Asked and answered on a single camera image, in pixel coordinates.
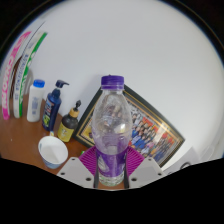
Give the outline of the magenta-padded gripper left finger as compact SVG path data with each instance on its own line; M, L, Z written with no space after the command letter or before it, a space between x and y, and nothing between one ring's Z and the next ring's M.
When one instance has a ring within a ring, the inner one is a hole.
M87 149L79 157L71 157L58 172L58 176L84 188L98 187L96 151Z

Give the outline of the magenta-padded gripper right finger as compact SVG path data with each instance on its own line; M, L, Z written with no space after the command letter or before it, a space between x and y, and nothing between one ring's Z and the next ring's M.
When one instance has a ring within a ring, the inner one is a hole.
M144 158L137 150L128 148L124 176L126 189L140 188L165 176L153 158Z

